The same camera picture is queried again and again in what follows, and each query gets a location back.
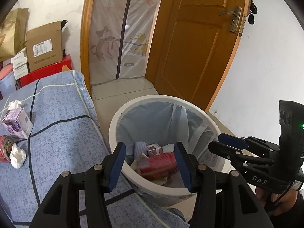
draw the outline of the cardboard box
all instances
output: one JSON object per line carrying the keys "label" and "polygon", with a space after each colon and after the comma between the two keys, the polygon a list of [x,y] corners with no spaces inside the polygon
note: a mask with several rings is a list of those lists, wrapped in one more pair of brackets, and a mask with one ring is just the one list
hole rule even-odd
{"label": "cardboard box", "polygon": [[24,108],[7,111],[2,123],[11,135],[24,139],[29,137],[33,129],[33,124]]}
{"label": "cardboard box", "polygon": [[147,146],[149,157],[152,158],[154,156],[160,155],[163,153],[163,149],[158,144],[152,144]]}
{"label": "cardboard box", "polygon": [[18,80],[23,76],[26,76],[27,74],[29,74],[29,70],[28,70],[28,64],[23,64],[21,66],[19,66],[18,68],[14,68],[14,75],[15,75],[15,79]]}
{"label": "cardboard box", "polygon": [[13,68],[18,68],[19,66],[23,65],[27,63],[27,56],[23,57],[23,58],[19,58],[18,60],[16,60],[13,64]]}
{"label": "cardboard box", "polygon": [[30,72],[62,61],[61,21],[28,31],[25,40]]}
{"label": "cardboard box", "polygon": [[22,49],[21,51],[19,51],[17,53],[17,55],[15,55],[14,57],[11,58],[11,63],[14,64],[15,62],[17,62],[19,59],[21,58],[25,58],[27,56],[27,51],[26,48]]}
{"label": "cardboard box", "polygon": [[52,74],[60,73],[63,71],[68,71],[72,69],[71,56],[66,55],[61,62],[54,63],[52,65],[46,66],[44,68],[40,68],[35,70],[34,72],[30,72],[28,75],[21,77],[21,86],[25,86],[33,81],[38,79],[50,76]]}

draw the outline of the red box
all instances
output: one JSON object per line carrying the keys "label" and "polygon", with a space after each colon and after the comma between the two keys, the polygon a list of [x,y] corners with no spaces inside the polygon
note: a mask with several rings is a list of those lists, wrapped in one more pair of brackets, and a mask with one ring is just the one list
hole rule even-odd
{"label": "red box", "polygon": [[27,84],[32,83],[38,79],[60,73],[63,71],[68,71],[72,69],[71,56],[66,55],[63,57],[61,62],[51,64],[49,66],[45,66],[43,68],[37,69],[33,72],[30,72],[28,75],[20,78],[21,86],[25,86]]}

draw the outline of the door handle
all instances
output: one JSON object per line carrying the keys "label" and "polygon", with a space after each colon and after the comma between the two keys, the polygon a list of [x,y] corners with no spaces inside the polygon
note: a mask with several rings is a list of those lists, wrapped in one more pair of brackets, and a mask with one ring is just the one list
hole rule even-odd
{"label": "door handle", "polygon": [[218,13],[218,15],[224,15],[224,14],[233,14],[235,17],[237,16],[235,11],[223,11]]}
{"label": "door handle", "polygon": [[235,18],[231,19],[230,29],[229,31],[232,33],[236,33],[238,29],[239,22],[241,20],[241,7],[235,7],[233,11],[222,11],[219,12],[218,15],[224,15],[224,14],[232,14]]}

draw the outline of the red can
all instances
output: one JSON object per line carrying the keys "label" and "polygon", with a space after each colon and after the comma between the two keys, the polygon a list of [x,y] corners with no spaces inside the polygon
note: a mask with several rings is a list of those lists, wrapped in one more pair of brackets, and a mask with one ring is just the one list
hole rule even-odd
{"label": "red can", "polygon": [[160,154],[137,162],[137,173],[147,180],[169,177],[178,172],[174,153]]}
{"label": "red can", "polygon": [[10,153],[12,152],[14,141],[7,135],[0,135],[0,161],[11,162]]}

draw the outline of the black stripe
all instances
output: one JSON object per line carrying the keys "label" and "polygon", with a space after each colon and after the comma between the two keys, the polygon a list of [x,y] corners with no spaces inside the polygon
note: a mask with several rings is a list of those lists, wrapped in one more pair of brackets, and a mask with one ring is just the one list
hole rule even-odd
{"label": "black stripe", "polygon": [[118,80],[119,74],[120,74],[120,65],[121,65],[121,57],[123,55],[123,46],[124,46],[124,37],[125,37],[125,29],[127,24],[127,17],[129,12],[131,0],[127,0],[125,13],[123,15],[123,25],[121,28],[121,34],[120,34],[120,43],[119,43],[119,54],[118,54],[118,61],[117,61],[117,72],[116,72],[116,79]]}
{"label": "black stripe", "polygon": [[[108,206],[108,205],[110,205],[110,204],[112,204],[114,202],[117,202],[117,201],[119,201],[119,200],[121,200],[121,199],[123,199],[123,198],[125,198],[127,196],[130,196],[133,193],[135,193],[135,190],[134,189],[130,189],[130,190],[126,191],[126,192],[121,193],[118,196],[115,196],[115,197],[113,197],[113,198],[111,198],[109,200],[106,200],[105,204],[106,204],[106,206]],[[86,214],[87,214],[86,209],[84,209],[84,210],[82,210],[82,211],[79,212],[79,216],[83,216],[83,215],[86,215]]]}
{"label": "black stripe", "polygon": [[[69,119],[63,119],[63,120],[59,120],[57,122],[53,122],[51,123],[50,125],[46,126],[45,128],[43,128],[42,130],[39,130],[38,132],[36,132],[35,134],[32,134],[31,135],[31,138],[42,133],[43,131],[47,130],[48,128],[58,124],[58,123],[62,123],[62,122],[70,122],[70,121],[73,121],[73,120],[76,120],[76,119],[80,119],[80,118],[84,118],[84,117],[87,117],[87,118],[90,118],[92,119],[92,117],[88,116],[88,115],[81,115],[81,116],[76,116],[76,117],[73,117],[73,118],[69,118]],[[22,141],[25,141],[27,139],[22,139],[22,140],[19,140],[16,142],[16,144],[18,144],[19,142],[22,142]]]}
{"label": "black stripe", "polygon": [[18,225],[18,226],[30,226],[31,222],[15,222],[13,221],[14,225]]}
{"label": "black stripe", "polygon": [[[36,82],[36,88],[35,88],[34,95],[36,95],[39,80]],[[33,112],[33,107],[34,107],[34,101],[35,101],[35,96],[33,97],[31,112],[29,114],[29,119],[30,120],[32,120],[32,112]],[[36,183],[35,183],[35,179],[34,179],[34,174],[33,174],[33,168],[32,168],[30,139],[31,139],[31,135],[29,135],[28,140],[27,140],[28,163],[29,163],[28,167],[29,167],[29,174],[31,175],[34,194],[35,194],[37,204],[38,204],[38,207],[39,207],[40,206],[40,200],[39,200],[39,195],[38,195],[38,191],[37,191],[37,187],[36,187]]]}
{"label": "black stripe", "polygon": [[111,198],[109,200],[106,200],[105,204],[106,205],[110,205],[110,204],[112,204],[114,202],[117,202],[117,201],[119,201],[119,200],[121,200],[121,199],[123,199],[123,198],[125,198],[125,197],[127,197],[127,196],[129,196],[131,194],[133,194],[133,193],[135,193],[135,190],[134,189],[130,189],[130,190],[126,191],[126,192],[121,193],[118,196],[114,196],[113,198]]}
{"label": "black stripe", "polygon": [[83,216],[83,215],[86,215],[87,214],[87,211],[84,209],[84,210],[81,210],[80,212],[79,212],[79,217],[80,216]]}

